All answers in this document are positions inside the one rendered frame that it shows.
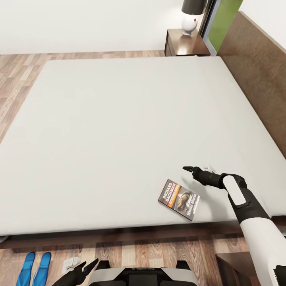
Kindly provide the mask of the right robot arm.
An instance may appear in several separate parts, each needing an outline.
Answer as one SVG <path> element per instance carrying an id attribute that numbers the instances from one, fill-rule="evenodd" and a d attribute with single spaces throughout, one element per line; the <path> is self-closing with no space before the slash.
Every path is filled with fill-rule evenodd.
<path id="1" fill-rule="evenodd" d="M 205 164 L 203 170 L 197 166 L 182 169 L 204 186 L 227 190 L 261 286 L 286 286 L 286 237 L 247 189 L 245 179 L 236 174 L 216 174 L 210 164 Z"/>

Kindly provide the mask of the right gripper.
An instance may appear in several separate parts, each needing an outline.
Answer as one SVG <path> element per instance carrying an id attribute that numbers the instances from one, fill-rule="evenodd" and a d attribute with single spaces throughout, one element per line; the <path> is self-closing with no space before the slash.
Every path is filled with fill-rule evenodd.
<path id="1" fill-rule="evenodd" d="M 211 172 L 203 171 L 199 167 L 195 166 L 183 166 L 184 170 L 187 170 L 192 173 L 192 176 L 198 180 L 202 185 L 211 185 L 210 178 L 213 175 Z"/>

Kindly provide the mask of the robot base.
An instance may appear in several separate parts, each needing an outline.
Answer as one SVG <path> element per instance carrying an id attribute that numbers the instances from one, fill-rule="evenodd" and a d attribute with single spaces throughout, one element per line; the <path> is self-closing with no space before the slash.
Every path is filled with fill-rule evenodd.
<path id="1" fill-rule="evenodd" d="M 110 268 L 100 261 L 89 278 L 88 286 L 199 286 L 186 261 L 175 268 Z"/>

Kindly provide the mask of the sandal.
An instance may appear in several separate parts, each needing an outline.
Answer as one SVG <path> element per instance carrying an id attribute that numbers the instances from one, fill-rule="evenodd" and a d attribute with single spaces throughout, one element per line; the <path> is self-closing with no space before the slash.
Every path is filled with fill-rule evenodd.
<path id="1" fill-rule="evenodd" d="M 16 286 L 29 286 L 31 279 L 31 270 L 35 259 L 35 253 L 30 252 L 25 257 L 23 268 L 20 272 Z"/>
<path id="2" fill-rule="evenodd" d="M 45 286 L 47 275 L 48 275 L 48 267 L 50 264 L 51 253 L 46 252 L 43 254 L 41 258 L 40 267 L 38 268 L 37 275 L 33 277 L 33 284 L 32 286 Z"/>

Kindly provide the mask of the hardback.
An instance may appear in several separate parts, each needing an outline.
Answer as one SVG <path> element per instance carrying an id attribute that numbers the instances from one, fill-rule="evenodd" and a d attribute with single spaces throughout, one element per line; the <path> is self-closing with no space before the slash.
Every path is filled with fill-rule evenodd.
<path id="1" fill-rule="evenodd" d="M 159 202 L 192 221 L 200 196 L 168 179 Z"/>

